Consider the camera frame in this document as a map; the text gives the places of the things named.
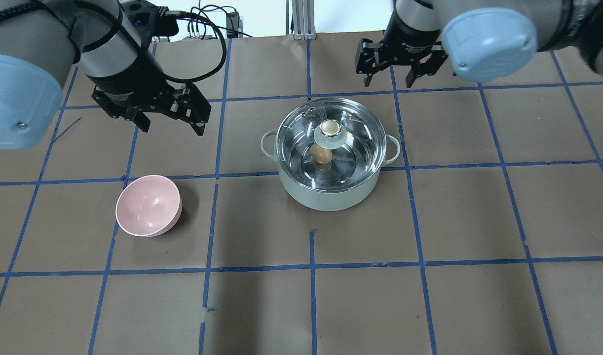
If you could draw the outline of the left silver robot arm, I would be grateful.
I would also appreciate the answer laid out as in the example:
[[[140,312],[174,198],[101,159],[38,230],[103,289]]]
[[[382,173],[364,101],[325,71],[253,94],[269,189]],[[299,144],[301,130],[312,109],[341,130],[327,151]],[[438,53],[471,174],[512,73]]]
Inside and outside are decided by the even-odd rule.
[[[154,36],[175,34],[184,18],[197,16],[146,0],[0,0],[0,150],[42,140],[73,66],[109,117],[147,132],[152,112],[203,135],[211,105],[195,83],[206,75],[173,78],[149,52]]]

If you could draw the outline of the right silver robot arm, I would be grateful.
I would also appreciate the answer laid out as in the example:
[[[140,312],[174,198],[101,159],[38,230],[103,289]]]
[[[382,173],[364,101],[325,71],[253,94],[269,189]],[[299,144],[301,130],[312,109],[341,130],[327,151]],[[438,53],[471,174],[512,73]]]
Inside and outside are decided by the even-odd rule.
[[[603,0],[397,0],[383,38],[358,43],[355,71],[408,66],[406,87],[450,61],[464,81],[508,76],[534,55],[576,47],[603,77]]]

